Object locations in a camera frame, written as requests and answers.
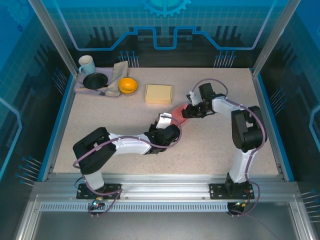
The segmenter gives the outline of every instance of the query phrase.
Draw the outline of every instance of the gear logo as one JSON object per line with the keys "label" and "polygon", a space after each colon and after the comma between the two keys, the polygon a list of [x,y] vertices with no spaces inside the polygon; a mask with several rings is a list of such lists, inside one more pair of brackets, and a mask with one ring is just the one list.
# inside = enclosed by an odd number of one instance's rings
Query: gear logo
{"label": "gear logo", "polygon": [[142,4],[144,10],[149,10],[150,14],[166,18],[168,15],[173,17],[174,14],[180,14],[180,10],[185,10],[191,0],[142,0]]}
{"label": "gear logo", "polygon": [[11,17],[21,26],[28,19],[29,7],[27,0],[0,0],[0,5],[6,7]]}

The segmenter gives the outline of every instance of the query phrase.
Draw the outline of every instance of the mug handle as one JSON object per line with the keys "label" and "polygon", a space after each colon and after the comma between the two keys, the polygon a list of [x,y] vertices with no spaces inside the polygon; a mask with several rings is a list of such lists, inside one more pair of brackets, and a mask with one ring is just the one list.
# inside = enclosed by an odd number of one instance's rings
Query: mug handle
{"label": "mug handle", "polygon": [[82,72],[82,69],[84,68],[84,66],[81,66],[81,67],[79,67],[79,72],[81,73],[81,74],[85,74],[85,72]]}

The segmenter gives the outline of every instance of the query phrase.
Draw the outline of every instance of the glass wall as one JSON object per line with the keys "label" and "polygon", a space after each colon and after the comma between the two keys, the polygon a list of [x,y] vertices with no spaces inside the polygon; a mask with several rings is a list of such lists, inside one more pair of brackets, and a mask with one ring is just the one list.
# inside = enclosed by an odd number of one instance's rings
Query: glass wall
{"label": "glass wall", "polygon": [[0,236],[13,239],[70,76],[28,1],[0,4]]}
{"label": "glass wall", "polygon": [[45,0],[75,62],[253,67],[287,0]]}
{"label": "glass wall", "polygon": [[320,191],[319,9],[319,1],[301,0],[261,70],[273,115],[302,193],[311,189]]}

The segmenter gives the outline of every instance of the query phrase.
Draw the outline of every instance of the yellow sponge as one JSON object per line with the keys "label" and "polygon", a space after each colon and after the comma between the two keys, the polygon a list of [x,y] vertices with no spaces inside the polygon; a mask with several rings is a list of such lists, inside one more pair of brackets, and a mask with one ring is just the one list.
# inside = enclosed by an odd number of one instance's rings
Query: yellow sponge
{"label": "yellow sponge", "polygon": [[173,86],[147,84],[145,102],[147,104],[171,104]]}

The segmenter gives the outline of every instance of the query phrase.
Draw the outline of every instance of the blue edge trim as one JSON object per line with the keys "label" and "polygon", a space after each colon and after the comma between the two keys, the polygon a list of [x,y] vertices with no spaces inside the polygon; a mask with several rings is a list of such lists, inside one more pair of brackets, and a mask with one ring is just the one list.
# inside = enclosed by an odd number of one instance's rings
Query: blue edge trim
{"label": "blue edge trim", "polygon": [[48,147],[46,148],[45,155],[44,155],[44,158],[43,158],[43,162],[42,162],[42,165],[41,165],[41,168],[40,168],[40,172],[39,172],[38,179],[37,179],[38,182],[42,182],[43,181],[42,179],[43,179],[43,177],[45,175],[45,172],[46,172],[46,167],[47,167],[48,162],[49,162],[49,156],[50,156],[50,153],[51,153],[51,150],[52,150],[52,147],[53,147],[56,135],[57,135],[57,131],[58,131],[58,127],[59,127],[59,124],[60,124],[60,121],[61,121],[62,113],[64,112],[64,109],[65,109],[65,106],[66,106],[66,101],[67,101],[68,93],[69,93],[70,88],[71,88],[73,77],[74,76],[71,74],[70,77],[69,77],[69,80],[68,80],[68,84],[66,85],[66,88],[65,88],[65,91],[64,91],[64,95],[63,95],[63,98],[62,98],[62,102],[61,102],[61,105],[60,105],[60,108],[59,108],[59,112],[58,112],[58,115],[56,116],[56,120],[55,120],[55,123],[54,123],[54,126],[53,126],[53,130],[52,130],[52,133],[51,133],[49,144],[48,144]]}
{"label": "blue edge trim", "polygon": [[287,157],[287,154],[286,154],[286,151],[285,151],[285,146],[282,142],[282,139],[281,139],[281,136],[280,136],[280,132],[279,132],[279,129],[278,129],[278,126],[277,126],[277,123],[276,123],[276,119],[275,119],[275,116],[274,116],[274,113],[272,112],[272,108],[271,108],[271,105],[270,105],[270,102],[269,102],[269,99],[268,99],[268,95],[267,95],[267,91],[266,91],[266,88],[265,88],[265,85],[264,85],[264,82],[262,80],[262,77],[260,75],[260,73],[257,75],[257,79],[259,81],[259,85],[261,87],[261,91],[262,91],[262,95],[263,95],[263,98],[264,98],[264,101],[265,101],[265,104],[266,104],[266,108],[267,108],[267,111],[270,115],[270,119],[271,119],[271,124],[272,124],[272,127],[274,129],[274,132],[275,132],[275,137],[277,139],[277,142],[278,142],[278,145],[279,145],[279,148],[280,148],[280,153],[282,155],[282,159],[283,159],[283,163],[284,163],[284,171],[286,171],[286,174],[288,176],[288,180],[290,182],[293,182],[295,180],[294,178],[294,175],[292,173],[292,170],[291,170],[291,167],[290,167],[290,164],[289,164],[289,160],[288,160],[288,157]]}
{"label": "blue edge trim", "polygon": [[[61,121],[62,113],[63,113],[63,111],[65,109],[68,93],[70,91],[70,87],[71,87],[71,83],[72,83],[72,79],[73,79],[73,76],[70,75],[69,81],[68,81],[68,84],[66,86],[66,90],[64,92],[64,96],[63,96],[63,99],[62,99],[62,102],[61,102],[61,105],[60,105],[60,109],[59,109],[58,115],[57,115],[56,120],[55,120],[55,124],[54,124],[53,130],[52,130],[52,134],[51,134],[51,137],[50,137],[50,140],[49,140],[49,144],[48,144],[48,147],[47,147],[45,155],[44,155],[44,159],[43,159],[43,163],[42,163],[42,166],[41,166],[41,169],[40,169],[40,173],[39,173],[39,176],[38,176],[38,179],[37,179],[40,182],[42,181],[42,179],[43,179],[43,177],[45,175],[46,167],[47,167],[47,164],[48,164],[48,161],[49,161],[49,156],[50,156],[50,153],[51,153],[51,150],[52,150],[52,146],[54,144],[54,140],[55,140],[56,135],[57,135],[58,126],[59,126],[60,121]],[[282,139],[281,139],[281,136],[280,136],[280,133],[279,133],[279,129],[278,129],[278,126],[277,126],[277,123],[276,123],[276,119],[275,119],[275,116],[274,116],[274,114],[272,112],[271,105],[270,105],[270,102],[269,102],[269,99],[268,99],[268,95],[267,95],[267,91],[266,91],[266,88],[265,88],[265,85],[263,83],[263,80],[262,80],[262,77],[261,77],[260,73],[258,74],[257,79],[258,79],[259,85],[261,87],[261,91],[262,91],[262,95],[263,95],[263,98],[264,98],[264,101],[265,101],[265,104],[266,104],[266,107],[267,107],[267,111],[268,111],[268,113],[270,115],[270,118],[271,118],[271,124],[272,124],[272,127],[273,127],[274,132],[275,132],[275,137],[276,137],[277,142],[279,144],[280,153],[282,155],[282,159],[283,159],[285,171],[286,171],[287,176],[288,176],[288,180],[292,182],[292,181],[295,180],[295,178],[294,178],[294,175],[292,173],[292,170],[291,170],[291,167],[290,167],[290,164],[289,164],[289,160],[288,160],[288,157],[287,157],[287,154],[286,154],[286,151],[285,151],[285,147],[284,147],[284,144],[282,142]]]}

